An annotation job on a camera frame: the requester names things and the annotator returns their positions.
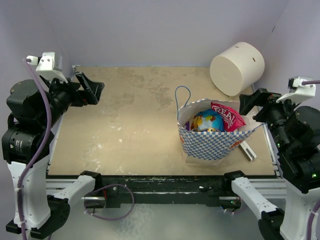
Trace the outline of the pink REAL crisps bag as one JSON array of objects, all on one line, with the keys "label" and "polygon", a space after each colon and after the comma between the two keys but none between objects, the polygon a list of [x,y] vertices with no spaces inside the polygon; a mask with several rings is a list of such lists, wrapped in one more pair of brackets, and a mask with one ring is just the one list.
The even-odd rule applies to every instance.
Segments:
[{"label": "pink REAL crisps bag", "polygon": [[229,106],[211,102],[211,109],[222,117],[224,130],[227,132],[234,132],[246,125],[240,114]]}]

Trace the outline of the small white block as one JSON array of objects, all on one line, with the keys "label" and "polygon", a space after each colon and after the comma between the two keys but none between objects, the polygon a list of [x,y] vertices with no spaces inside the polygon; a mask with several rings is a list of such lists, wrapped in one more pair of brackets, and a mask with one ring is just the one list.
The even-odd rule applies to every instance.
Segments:
[{"label": "small white block", "polygon": [[256,153],[253,151],[253,149],[248,145],[248,143],[244,140],[239,144],[239,148],[243,152],[243,154],[246,156],[248,161],[252,162],[257,158]]}]

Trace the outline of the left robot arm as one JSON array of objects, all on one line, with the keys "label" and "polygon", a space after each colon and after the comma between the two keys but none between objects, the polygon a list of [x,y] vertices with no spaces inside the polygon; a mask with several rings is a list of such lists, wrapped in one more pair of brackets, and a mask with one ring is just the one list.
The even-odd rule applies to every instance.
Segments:
[{"label": "left robot arm", "polygon": [[[76,81],[57,78],[40,82],[26,79],[16,83],[6,100],[10,108],[8,129],[1,139],[3,159],[14,187],[15,216],[6,230],[43,240],[67,221],[71,207],[83,196],[98,196],[103,191],[102,175],[83,171],[66,189],[47,194],[46,176],[52,127],[70,107],[99,103],[105,85],[89,80],[83,72]],[[48,90],[43,90],[45,83]]]}]

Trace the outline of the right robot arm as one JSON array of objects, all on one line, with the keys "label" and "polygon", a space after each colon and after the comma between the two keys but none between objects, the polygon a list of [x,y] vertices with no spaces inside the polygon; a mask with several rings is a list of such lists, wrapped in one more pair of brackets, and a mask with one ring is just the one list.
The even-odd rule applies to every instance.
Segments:
[{"label": "right robot arm", "polygon": [[238,195],[250,208],[264,239],[315,240],[320,218],[320,112],[281,100],[280,94],[264,88],[239,96],[241,115],[256,106],[260,111],[253,119],[267,125],[278,150],[285,209],[270,203],[241,171],[226,173],[222,190],[228,196]]}]

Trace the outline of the cream cylinder container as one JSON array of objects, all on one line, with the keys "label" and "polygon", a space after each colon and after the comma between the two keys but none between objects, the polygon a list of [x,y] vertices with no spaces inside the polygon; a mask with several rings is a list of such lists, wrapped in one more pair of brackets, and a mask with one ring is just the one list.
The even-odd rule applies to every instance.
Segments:
[{"label": "cream cylinder container", "polygon": [[238,42],[212,59],[209,74],[222,93],[234,97],[257,82],[264,70],[261,52],[247,42]]}]

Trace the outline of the blue checkered paper bag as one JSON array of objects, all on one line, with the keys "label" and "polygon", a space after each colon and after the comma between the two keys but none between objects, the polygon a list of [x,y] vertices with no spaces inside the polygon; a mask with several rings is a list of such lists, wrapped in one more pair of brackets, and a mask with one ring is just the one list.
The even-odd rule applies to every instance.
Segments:
[{"label": "blue checkered paper bag", "polygon": [[246,125],[232,132],[191,131],[193,117],[199,112],[212,109],[211,102],[231,107],[239,113],[240,103],[236,101],[203,98],[194,102],[186,101],[178,106],[177,127],[186,164],[217,165],[260,127],[259,123],[248,116],[240,115]]}]

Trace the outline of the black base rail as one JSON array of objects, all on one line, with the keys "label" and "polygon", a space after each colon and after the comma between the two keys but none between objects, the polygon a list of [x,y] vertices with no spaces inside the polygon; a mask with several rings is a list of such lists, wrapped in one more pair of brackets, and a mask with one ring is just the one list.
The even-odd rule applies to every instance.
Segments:
[{"label": "black base rail", "polygon": [[243,206],[222,175],[104,175],[106,190],[88,193],[85,206],[119,208],[131,205],[205,205],[236,211]]}]

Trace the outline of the blue fruit sweets bag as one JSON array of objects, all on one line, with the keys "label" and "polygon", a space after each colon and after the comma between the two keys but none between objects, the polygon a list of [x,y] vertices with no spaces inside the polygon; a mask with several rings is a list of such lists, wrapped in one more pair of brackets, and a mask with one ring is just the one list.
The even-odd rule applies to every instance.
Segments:
[{"label": "blue fruit sweets bag", "polygon": [[193,117],[190,130],[193,132],[224,132],[225,128],[222,116],[210,108]]}]

